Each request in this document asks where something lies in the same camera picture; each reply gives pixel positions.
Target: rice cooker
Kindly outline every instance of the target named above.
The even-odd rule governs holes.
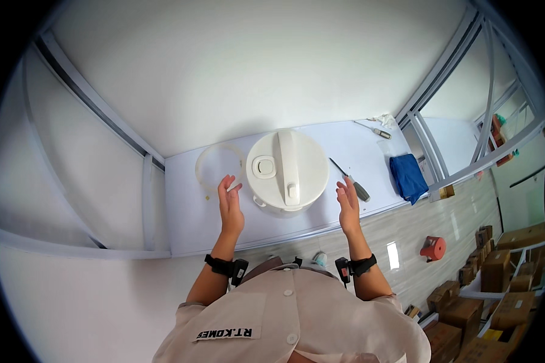
[[[262,211],[291,218],[311,207],[325,191],[329,163],[311,137],[282,129],[263,136],[250,149],[246,176]]]

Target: plastic bag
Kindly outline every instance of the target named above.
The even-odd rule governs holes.
[[[392,115],[389,113],[384,113],[381,116],[373,117],[371,119],[368,119],[369,121],[379,121],[385,128],[393,129],[396,127],[396,119],[393,118]]]

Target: shoe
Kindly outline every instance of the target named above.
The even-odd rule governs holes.
[[[326,267],[327,266],[327,253],[325,252],[318,252],[315,257],[312,258],[313,261],[315,261],[316,264]]]

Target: shirt button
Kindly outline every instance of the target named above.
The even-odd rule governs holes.
[[[289,334],[288,337],[286,337],[286,342],[293,345],[297,342],[297,334]]]

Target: white table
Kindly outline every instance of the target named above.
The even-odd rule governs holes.
[[[398,195],[389,170],[389,158],[410,153],[410,147],[397,126],[391,130],[381,127],[375,121],[362,123],[389,132],[392,139],[385,140],[351,121],[294,129],[319,142],[327,157],[333,158],[370,194],[368,202],[360,200],[360,216],[363,218],[408,203]],[[246,136],[225,143],[236,146],[246,157],[263,135]],[[215,193],[207,192],[195,175],[196,159],[204,149],[191,150],[166,159],[167,224],[173,257],[209,253],[220,233],[218,197]],[[215,170],[221,168],[213,162]],[[325,192],[306,212],[290,219],[275,218],[261,211],[252,200],[246,176],[241,178],[244,187],[239,193],[240,209],[246,223],[236,249],[287,242],[339,228],[340,207],[336,200],[335,184],[342,180],[342,176],[333,164],[329,163],[329,168],[331,172]]]

